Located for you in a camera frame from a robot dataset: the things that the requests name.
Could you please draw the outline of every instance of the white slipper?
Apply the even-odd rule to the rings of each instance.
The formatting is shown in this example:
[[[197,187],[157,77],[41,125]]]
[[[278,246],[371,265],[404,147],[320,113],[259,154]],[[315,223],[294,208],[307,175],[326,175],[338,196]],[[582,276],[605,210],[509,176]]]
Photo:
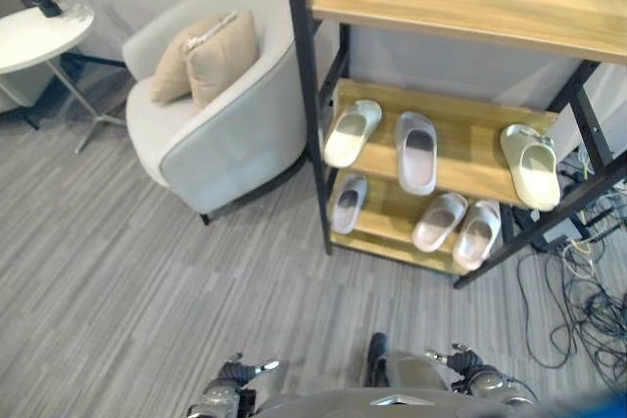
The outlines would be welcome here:
[[[457,193],[437,196],[427,207],[411,234],[422,252],[435,252],[457,227],[468,208],[468,201]]]
[[[419,113],[405,112],[396,124],[396,154],[401,188],[424,196],[435,189],[438,144],[433,123]]]
[[[365,176],[358,173],[346,175],[331,216],[331,227],[335,232],[350,234],[355,230],[367,189]]]
[[[335,123],[324,146],[324,161],[336,168],[351,166],[383,113],[372,100],[357,100]]]
[[[518,198],[532,209],[551,210],[559,204],[553,140],[527,124],[512,124],[501,133]]]
[[[499,203],[478,201],[468,209],[453,248],[453,259],[469,271],[474,271],[490,254],[501,231]]]

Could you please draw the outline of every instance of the beige pillow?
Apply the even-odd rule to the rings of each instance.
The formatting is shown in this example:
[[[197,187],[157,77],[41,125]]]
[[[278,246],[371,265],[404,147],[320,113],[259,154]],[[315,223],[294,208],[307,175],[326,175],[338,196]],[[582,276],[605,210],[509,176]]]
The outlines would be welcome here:
[[[196,46],[187,56],[192,97],[202,110],[242,76],[259,58],[255,21],[241,13],[219,32]]]
[[[202,36],[227,14],[217,14],[187,26],[169,44],[153,75],[150,98],[153,102],[171,102],[191,91],[187,76],[186,46],[189,40]]]

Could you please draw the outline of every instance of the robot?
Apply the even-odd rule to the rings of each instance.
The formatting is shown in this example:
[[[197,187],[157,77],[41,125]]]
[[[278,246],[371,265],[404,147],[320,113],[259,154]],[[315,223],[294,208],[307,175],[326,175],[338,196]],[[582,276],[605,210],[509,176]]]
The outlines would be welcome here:
[[[454,354],[428,350],[423,357],[390,352],[388,338],[370,340],[364,387],[309,396],[277,396],[255,408],[250,381],[279,367],[269,360],[257,366],[236,354],[210,381],[187,418],[501,418],[533,409],[533,392],[521,381],[484,363],[472,349],[454,344]],[[446,365],[460,375],[449,387],[436,370]],[[540,416],[531,413],[528,416]]]

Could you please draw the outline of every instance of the wooden shelf board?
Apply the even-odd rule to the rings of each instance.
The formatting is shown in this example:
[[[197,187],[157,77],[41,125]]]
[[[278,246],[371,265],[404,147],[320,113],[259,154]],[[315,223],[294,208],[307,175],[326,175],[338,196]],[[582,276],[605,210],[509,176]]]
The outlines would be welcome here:
[[[337,117],[361,98],[377,101],[384,111],[377,129],[351,166],[352,171],[398,181],[396,122],[401,112],[420,112],[433,121],[438,134],[439,190],[524,206],[513,188],[501,151],[501,130],[511,123],[522,122],[544,132],[555,122],[556,114],[410,92],[350,79],[342,79],[339,86]]]
[[[331,208],[338,197],[337,191],[348,173],[350,171],[347,170],[338,173],[335,191],[329,202]],[[356,230],[412,246],[413,228],[435,196],[435,193],[425,197],[409,195],[394,181],[370,176],[368,192]],[[457,233],[454,232],[438,252],[451,254],[456,239]]]
[[[419,252],[414,246],[361,232],[353,232],[350,235],[340,235],[332,232],[331,242],[350,249],[368,252],[369,254],[415,264],[423,268],[458,275],[467,273],[461,266],[453,262],[453,258],[450,255],[439,253],[424,254]]]
[[[627,0],[313,0],[319,20],[627,64]]]

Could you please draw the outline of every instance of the floor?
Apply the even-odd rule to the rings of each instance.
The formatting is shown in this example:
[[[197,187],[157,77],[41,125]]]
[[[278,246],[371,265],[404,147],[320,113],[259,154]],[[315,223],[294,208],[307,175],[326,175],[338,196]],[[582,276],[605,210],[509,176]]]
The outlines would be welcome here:
[[[104,109],[127,77],[99,67],[80,86]],[[462,291],[453,278],[336,248],[326,256],[311,167],[210,227],[144,173],[125,130],[87,128],[73,100],[41,130],[0,118],[0,416],[171,417],[236,351],[287,367],[263,397],[358,386],[370,335],[421,353],[476,348],[541,398],[603,390],[583,353],[546,370],[527,353],[515,260]],[[627,280],[625,231],[600,273]],[[558,322],[537,263],[525,264],[537,353]]]

